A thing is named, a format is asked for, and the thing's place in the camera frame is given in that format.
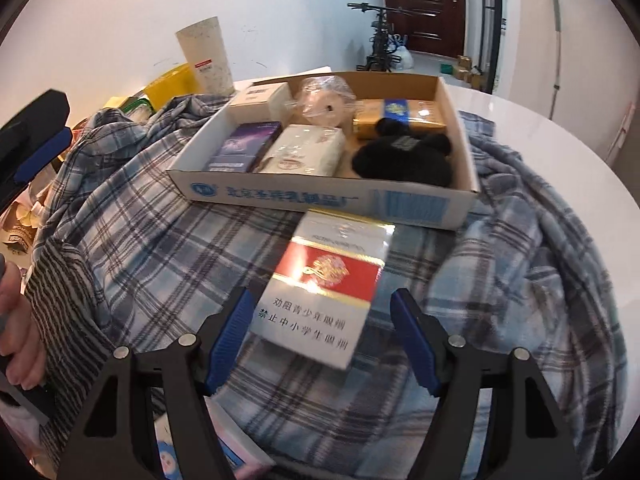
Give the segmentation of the person's left hand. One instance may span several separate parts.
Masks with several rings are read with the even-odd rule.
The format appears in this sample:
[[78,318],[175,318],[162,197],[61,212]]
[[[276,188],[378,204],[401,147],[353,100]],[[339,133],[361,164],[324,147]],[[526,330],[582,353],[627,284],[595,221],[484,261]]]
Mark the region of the person's left hand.
[[4,265],[1,277],[0,309],[6,325],[1,334],[1,355],[9,356],[6,379],[30,390],[43,380],[46,348],[32,315],[32,305],[21,292],[22,277],[16,264]]

